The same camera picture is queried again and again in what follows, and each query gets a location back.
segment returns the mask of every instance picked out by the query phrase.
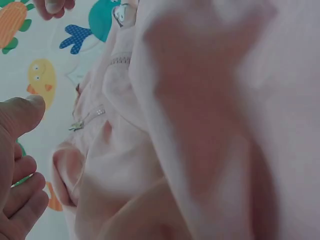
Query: pink fabric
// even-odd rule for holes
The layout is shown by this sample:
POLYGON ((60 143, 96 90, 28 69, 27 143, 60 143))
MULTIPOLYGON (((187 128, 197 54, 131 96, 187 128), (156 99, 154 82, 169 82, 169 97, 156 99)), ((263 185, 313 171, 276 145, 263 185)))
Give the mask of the pink fabric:
POLYGON ((320 2, 130 4, 52 158, 71 239, 319 238, 320 2))

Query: orange beak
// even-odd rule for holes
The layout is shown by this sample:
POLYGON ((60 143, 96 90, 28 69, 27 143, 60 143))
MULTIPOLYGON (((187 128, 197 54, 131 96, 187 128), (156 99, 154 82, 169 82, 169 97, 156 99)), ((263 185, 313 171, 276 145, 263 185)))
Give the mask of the orange beak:
POLYGON ((30 84, 29 84, 28 87, 26 88, 26 91, 27 91, 28 93, 38 95, 38 93, 36 92, 36 90, 35 90, 30 84))
POLYGON ((52 89, 52 85, 50 84, 46 84, 44 87, 47 92, 49 92, 52 89))

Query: baby's hand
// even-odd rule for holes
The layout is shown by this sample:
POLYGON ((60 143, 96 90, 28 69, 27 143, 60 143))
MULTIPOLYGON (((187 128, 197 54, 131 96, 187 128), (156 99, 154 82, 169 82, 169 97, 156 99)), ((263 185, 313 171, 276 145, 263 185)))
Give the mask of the baby's hand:
POLYGON ((71 10, 75 6, 75 0, 33 0, 36 9, 44 20, 52 17, 61 18, 65 9, 71 10))

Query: adult hand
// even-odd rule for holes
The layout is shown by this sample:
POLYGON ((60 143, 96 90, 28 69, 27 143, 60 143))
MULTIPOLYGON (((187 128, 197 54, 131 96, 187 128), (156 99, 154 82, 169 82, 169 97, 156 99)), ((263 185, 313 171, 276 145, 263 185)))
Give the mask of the adult hand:
POLYGON ((36 9, 44 20, 61 18, 65 9, 71 10, 75 7, 75 0, 33 0, 36 9))
POLYGON ((36 172, 35 160, 22 156, 15 143, 39 124, 45 108, 43 98, 36 95, 0 102, 0 240, 24 240, 48 205, 44 176, 36 172))

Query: play mat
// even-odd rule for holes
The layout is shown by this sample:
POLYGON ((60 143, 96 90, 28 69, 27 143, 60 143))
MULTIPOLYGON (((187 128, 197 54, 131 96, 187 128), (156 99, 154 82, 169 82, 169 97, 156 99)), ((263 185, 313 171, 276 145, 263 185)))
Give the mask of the play mat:
POLYGON ((0 0, 0 101, 39 94, 42 122, 18 142, 47 179, 49 205, 27 240, 67 240, 62 207, 51 185, 50 154, 69 134, 75 88, 101 54, 120 0, 83 0, 61 19, 44 21, 29 0, 0 0))

